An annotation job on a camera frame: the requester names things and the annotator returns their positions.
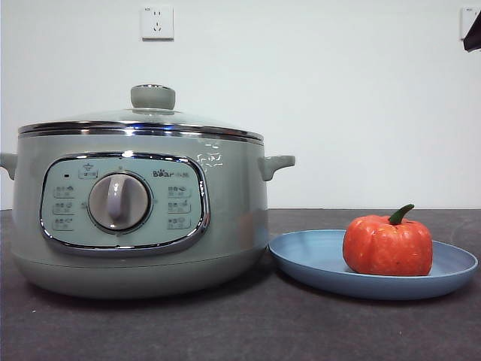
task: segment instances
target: power outlet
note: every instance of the power outlet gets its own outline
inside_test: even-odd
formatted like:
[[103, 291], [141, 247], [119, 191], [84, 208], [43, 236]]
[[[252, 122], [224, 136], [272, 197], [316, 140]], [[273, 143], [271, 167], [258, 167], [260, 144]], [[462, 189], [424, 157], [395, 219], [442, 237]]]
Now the power outlet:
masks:
[[481, 7], [470, 6], [469, 8], [461, 9], [461, 27], [460, 27], [460, 40], [466, 38], [467, 33], [473, 26], [474, 20], [478, 17], [481, 12]]
[[142, 9], [141, 28], [144, 40], [173, 40], [174, 8], [163, 5], [158, 8]]

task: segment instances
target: pumpkin stem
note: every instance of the pumpkin stem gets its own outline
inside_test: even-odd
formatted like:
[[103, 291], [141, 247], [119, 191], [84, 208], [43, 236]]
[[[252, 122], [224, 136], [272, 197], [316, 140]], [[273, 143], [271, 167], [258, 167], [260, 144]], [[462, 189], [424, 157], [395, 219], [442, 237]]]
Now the pumpkin stem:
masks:
[[409, 212], [411, 209], [414, 208], [414, 205], [405, 205], [403, 208], [398, 209], [394, 214], [388, 219], [389, 224], [393, 226], [397, 226], [401, 224], [403, 217]]

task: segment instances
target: dark gray countertop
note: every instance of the dark gray countertop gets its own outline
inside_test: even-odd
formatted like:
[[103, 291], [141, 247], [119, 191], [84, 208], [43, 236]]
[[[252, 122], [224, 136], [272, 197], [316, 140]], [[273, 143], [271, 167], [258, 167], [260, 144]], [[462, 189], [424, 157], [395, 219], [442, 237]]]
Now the dark gray countertop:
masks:
[[[271, 210], [271, 236], [346, 228], [388, 211]], [[184, 296], [95, 301], [28, 284], [11, 259], [2, 211], [2, 360], [481, 359], [481, 276], [436, 299], [352, 299], [277, 271], [271, 256], [220, 287]], [[481, 257], [481, 210], [413, 210], [437, 241]]]

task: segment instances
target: plate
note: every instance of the plate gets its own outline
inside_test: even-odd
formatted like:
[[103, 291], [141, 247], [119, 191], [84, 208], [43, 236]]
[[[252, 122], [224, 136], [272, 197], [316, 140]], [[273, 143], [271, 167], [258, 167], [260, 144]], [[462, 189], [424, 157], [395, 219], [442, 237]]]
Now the plate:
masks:
[[451, 293], [474, 275], [471, 253], [433, 241], [433, 266], [427, 276], [379, 276], [354, 272], [344, 262], [342, 229], [286, 233], [269, 249], [279, 268], [309, 286], [363, 299], [428, 299]]

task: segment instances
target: small orange pumpkin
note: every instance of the small orange pumpkin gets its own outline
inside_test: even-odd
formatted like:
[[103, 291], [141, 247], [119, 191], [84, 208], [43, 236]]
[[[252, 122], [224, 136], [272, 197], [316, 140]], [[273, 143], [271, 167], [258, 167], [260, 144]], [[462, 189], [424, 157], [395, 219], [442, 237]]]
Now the small orange pumpkin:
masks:
[[343, 257], [358, 273], [388, 276], [427, 275], [433, 263], [428, 228], [403, 219], [406, 205], [392, 216], [369, 215], [351, 222], [343, 240]]

